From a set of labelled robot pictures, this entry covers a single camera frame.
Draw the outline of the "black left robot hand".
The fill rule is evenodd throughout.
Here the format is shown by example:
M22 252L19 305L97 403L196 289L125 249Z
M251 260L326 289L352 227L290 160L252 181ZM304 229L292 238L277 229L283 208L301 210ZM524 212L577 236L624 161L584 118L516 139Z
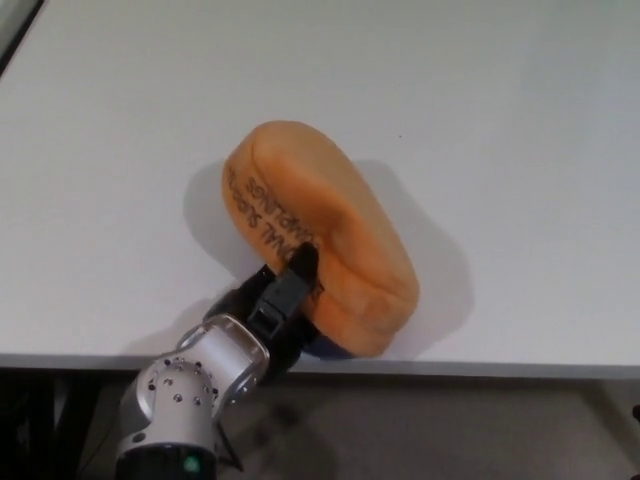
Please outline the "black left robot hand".
M286 373L303 353L323 360L353 356L322 335L303 311L320 289L319 252L304 242L285 261L281 272L263 266L239 287L230 290L205 314L208 321L229 314L259 340L269 353L260 382L269 383Z

